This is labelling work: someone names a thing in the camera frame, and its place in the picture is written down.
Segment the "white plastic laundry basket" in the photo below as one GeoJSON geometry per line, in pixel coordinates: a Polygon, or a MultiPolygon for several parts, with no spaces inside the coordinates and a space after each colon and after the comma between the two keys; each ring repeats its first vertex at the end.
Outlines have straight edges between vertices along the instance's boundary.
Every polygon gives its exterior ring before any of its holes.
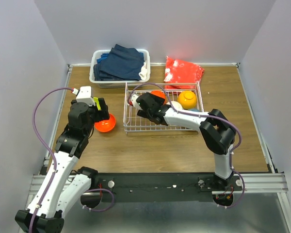
{"type": "Polygon", "coordinates": [[[145,49],[119,45],[94,52],[89,80],[100,88],[118,88],[126,83],[145,83],[151,73],[150,55],[145,49]]]}

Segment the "white blue patterned bowl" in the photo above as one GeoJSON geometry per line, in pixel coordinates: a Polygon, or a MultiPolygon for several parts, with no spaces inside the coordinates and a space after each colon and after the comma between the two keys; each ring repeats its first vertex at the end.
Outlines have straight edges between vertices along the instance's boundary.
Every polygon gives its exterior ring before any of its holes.
{"type": "Polygon", "coordinates": [[[166,105],[169,105],[170,107],[173,106],[174,108],[179,109],[179,110],[183,110],[182,105],[177,101],[169,101],[166,103],[166,105]]]}

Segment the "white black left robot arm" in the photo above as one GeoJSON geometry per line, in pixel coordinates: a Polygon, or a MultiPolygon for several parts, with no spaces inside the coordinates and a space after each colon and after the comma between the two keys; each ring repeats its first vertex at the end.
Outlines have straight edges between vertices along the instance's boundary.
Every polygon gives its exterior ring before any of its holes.
{"type": "Polygon", "coordinates": [[[89,143],[94,124],[110,118],[104,98],[99,98],[98,103],[71,102],[68,123],[56,141],[52,165],[27,209],[19,210],[15,216],[23,232],[61,232],[64,218],[76,201],[85,191],[97,188],[97,171],[88,167],[82,167],[67,188],[64,185],[89,143]]]}

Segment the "aluminium frame rail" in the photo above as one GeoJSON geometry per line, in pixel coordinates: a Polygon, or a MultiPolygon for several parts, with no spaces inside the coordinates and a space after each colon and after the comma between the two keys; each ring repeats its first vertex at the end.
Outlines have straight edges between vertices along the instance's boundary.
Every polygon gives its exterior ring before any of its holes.
{"type": "MultiPolygon", "coordinates": [[[[36,195],[45,175],[34,175],[29,195],[36,195]]],[[[246,173],[242,174],[245,182],[245,193],[287,193],[288,185],[284,173],[246,173]]]]}

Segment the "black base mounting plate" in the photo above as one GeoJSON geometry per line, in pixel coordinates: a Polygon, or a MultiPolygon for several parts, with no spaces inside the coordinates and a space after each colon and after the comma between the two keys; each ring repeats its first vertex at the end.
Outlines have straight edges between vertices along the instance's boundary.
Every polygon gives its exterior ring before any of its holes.
{"type": "Polygon", "coordinates": [[[214,173],[99,173],[91,192],[81,204],[94,208],[99,203],[128,202],[217,202],[230,206],[233,195],[243,189],[237,175],[227,181],[214,173]]]}

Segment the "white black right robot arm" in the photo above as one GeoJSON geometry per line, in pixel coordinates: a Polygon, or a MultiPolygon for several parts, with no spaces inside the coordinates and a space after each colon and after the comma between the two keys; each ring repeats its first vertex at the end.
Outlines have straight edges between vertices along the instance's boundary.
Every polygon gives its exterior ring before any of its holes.
{"type": "Polygon", "coordinates": [[[214,153],[215,172],[213,185],[225,190],[231,185],[232,147],[236,131],[227,123],[225,116],[217,109],[211,112],[197,112],[174,107],[164,103],[163,98],[151,93],[132,94],[128,103],[135,107],[137,115],[164,126],[179,126],[202,134],[206,146],[214,153]]]}

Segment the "orange bowl front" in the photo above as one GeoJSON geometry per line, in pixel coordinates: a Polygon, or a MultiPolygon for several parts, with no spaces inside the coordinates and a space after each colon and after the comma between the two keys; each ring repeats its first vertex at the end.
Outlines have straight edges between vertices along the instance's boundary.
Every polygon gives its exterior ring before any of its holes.
{"type": "Polygon", "coordinates": [[[150,92],[152,95],[165,99],[165,94],[162,91],[154,90],[150,92]]]}

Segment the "folded blue jeans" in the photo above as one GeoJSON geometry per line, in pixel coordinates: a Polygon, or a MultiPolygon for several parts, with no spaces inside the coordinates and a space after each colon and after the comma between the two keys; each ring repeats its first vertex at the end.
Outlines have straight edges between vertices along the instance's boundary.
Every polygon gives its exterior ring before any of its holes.
{"type": "Polygon", "coordinates": [[[139,72],[144,61],[142,52],[116,44],[110,52],[96,59],[93,67],[95,81],[141,81],[139,72]]]}

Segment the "lime green bowl tall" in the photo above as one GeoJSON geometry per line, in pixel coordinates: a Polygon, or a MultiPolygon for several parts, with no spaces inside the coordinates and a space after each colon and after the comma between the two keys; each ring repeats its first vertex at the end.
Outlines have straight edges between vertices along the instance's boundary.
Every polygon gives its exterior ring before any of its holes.
{"type": "Polygon", "coordinates": [[[95,102],[97,109],[100,111],[101,107],[100,107],[99,99],[97,97],[93,97],[93,101],[95,102]]]}

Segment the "red white folded towel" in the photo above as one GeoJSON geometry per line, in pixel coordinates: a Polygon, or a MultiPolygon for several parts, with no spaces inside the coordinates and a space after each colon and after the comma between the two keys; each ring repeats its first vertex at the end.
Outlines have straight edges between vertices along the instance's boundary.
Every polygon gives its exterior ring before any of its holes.
{"type": "Polygon", "coordinates": [[[201,82],[204,68],[200,65],[166,56],[165,89],[195,89],[201,82]]]}

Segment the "white cloth in basket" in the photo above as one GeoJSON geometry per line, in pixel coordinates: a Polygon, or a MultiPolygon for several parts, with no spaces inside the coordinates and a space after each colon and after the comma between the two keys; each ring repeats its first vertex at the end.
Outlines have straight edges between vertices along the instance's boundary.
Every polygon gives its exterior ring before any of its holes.
{"type": "Polygon", "coordinates": [[[147,66],[147,61],[144,61],[144,64],[141,67],[141,70],[139,72],[139,77],[140,77],[141,80],[146,80],[146,78],[147,78],[147,68],[146,68],[146,66],[147,66]]]}

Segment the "yellow orange bowl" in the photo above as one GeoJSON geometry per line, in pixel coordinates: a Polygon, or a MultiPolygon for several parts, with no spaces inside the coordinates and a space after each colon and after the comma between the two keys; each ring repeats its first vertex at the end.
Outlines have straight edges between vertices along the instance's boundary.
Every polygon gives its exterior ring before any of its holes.
{"type": "Polygon", "coordinates": [[[192,109],[197,105],[197,97],[193,91],[182,91],[178,95],[177,102],[180,103],[184,109],[192,109]]]}

